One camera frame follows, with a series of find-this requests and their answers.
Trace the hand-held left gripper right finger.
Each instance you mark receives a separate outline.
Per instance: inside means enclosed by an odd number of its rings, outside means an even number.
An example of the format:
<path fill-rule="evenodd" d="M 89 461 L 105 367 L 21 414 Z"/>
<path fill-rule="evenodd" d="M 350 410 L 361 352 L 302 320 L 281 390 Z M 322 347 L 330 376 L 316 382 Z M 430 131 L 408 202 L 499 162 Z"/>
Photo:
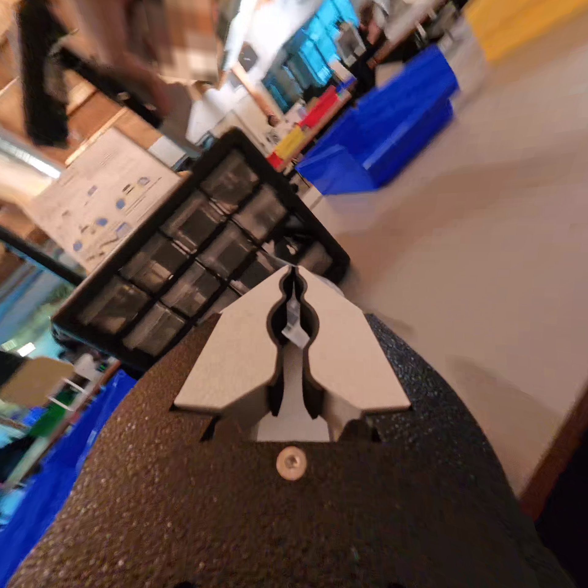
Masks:
<path fill-rule="evenodd" d="M 335 285 L 298 266 L 300 302 L 312 336 L 303 353 L 303 389 L 329 440 L 353 420 L 397 413 L 410 401 L 362 310 Z"/>

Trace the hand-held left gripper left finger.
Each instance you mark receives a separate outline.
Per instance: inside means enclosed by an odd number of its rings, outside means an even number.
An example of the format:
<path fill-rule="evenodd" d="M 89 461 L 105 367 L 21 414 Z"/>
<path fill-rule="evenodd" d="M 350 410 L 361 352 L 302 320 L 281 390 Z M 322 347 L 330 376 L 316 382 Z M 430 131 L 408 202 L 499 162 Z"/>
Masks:
<path fill-rule="evenodd" d="M 233 302 L 216 325 L 173 401 L 174 409 L 210 416 L 200 442 L 227 437 L 276 440 L 285 396 L 283 344 L 272 320 L 292 291 L 286 266 Z"/>

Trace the small clear plastic bag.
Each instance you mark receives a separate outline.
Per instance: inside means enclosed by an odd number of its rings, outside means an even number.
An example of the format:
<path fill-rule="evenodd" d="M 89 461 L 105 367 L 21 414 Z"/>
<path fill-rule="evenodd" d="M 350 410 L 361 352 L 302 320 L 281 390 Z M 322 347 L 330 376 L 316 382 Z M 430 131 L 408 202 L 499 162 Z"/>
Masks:
<path fill-rule="evenodd" d="M 286 324 L 282 329 L 283 336 L 298 349 L 305 349 L 310 335 L 305 331 L 301 321 L 301 305 L 293 292 L 286 303 Z"/>

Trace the black drawer organizer cabinet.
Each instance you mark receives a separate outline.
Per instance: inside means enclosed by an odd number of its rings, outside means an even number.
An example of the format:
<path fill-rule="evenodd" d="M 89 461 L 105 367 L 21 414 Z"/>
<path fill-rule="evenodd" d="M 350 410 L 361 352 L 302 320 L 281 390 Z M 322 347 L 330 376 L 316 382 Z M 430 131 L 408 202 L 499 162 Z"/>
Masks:
<path fill-rule="evenodd" d="M 285 265 L 338 285 L 349 254 L 245 133 L 231 128 L 71 294 L 55 333 L 147 371 Z"/>

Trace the brown cardboard piece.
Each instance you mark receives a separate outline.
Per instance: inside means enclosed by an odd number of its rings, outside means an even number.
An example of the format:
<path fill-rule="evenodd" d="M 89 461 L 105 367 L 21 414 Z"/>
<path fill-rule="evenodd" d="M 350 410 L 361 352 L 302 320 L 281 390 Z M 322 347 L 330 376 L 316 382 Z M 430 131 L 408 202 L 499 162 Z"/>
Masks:
<path fill-rule="evenodd" d="M 68 362 L 49 357 L 29 359 L 1 386 L 1 400 L 26 408 L 43 406 L 74 375 L 75 368 Z"/>

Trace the printed instruction sheet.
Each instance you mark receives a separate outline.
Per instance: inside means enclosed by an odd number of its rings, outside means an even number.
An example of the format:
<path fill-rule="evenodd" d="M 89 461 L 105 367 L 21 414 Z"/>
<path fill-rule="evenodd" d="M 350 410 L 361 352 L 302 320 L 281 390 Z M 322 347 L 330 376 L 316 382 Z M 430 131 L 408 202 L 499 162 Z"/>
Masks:
<path fill-rule="evenodd" d="M 181 181 L 151 153 L 110 128 L 25 209 L 37 226 L 91 273 Z"/>

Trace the blue plastic crate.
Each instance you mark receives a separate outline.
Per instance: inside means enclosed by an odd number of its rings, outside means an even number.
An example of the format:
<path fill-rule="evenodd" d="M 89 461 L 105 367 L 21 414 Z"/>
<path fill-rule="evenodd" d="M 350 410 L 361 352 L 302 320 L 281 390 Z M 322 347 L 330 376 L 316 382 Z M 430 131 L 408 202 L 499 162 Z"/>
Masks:
<path fill-rule="evenodd" d="M 62 437 L 32 477 L 24 496 L 1 529 L 1 587 L 47 531 L 77 481 L 99 433 L 136 380 L 119 370 Z"/>

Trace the row of red yellow bins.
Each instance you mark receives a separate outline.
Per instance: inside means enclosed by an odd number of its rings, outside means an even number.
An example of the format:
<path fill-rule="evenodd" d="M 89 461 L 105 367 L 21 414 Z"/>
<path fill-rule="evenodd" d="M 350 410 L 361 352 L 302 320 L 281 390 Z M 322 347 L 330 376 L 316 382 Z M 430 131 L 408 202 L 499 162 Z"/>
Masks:
<path fill-rule="evenodd" d="M 339 93 L 334 85 L 318 97 L 311 100 L 308 106 L 295 108 L 294 120 L 286 127 L 283 134 L 266 157 L 269 164 L 277 170 L 294 155 L 294 151 L 303 148 L 303 143 L 317 130 L 322 122 L 326 122 L 329 115 L 334 114 L 334 109 L 341 103 Z"/>

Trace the blue plastic storage bin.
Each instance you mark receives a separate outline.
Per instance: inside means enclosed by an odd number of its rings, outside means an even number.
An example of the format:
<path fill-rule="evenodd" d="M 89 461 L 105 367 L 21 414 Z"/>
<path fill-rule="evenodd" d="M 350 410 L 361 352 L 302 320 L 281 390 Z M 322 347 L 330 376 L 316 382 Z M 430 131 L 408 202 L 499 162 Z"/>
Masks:
<path fill-rule="evenodd" d="M 378 190 L 453 119 L 458 80 L 432 45 L 332 125 L 296 166 L 324 196 Z"/>

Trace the yellow plastic bin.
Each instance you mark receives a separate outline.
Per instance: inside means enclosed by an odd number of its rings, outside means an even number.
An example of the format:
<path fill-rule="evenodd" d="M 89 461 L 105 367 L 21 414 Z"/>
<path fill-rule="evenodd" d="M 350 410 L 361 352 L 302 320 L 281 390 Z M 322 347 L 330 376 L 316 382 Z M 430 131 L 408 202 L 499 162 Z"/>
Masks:
<path fill-rule="evenodd" d="M 488 62 L 586 12 L 587 1 L 468 1 L 464 8 L 465 20 Z"/>

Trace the silver ventilation duct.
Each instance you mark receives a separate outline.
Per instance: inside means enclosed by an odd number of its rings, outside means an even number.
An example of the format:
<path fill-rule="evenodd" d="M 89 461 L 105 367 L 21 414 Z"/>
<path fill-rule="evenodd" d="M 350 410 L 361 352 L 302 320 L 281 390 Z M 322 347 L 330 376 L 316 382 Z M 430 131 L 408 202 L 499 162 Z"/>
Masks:
<path fill-rule="evenodd" d="M 63 173 L 64 167 L 1 129 L 1 204 L 26 211 Z"/>

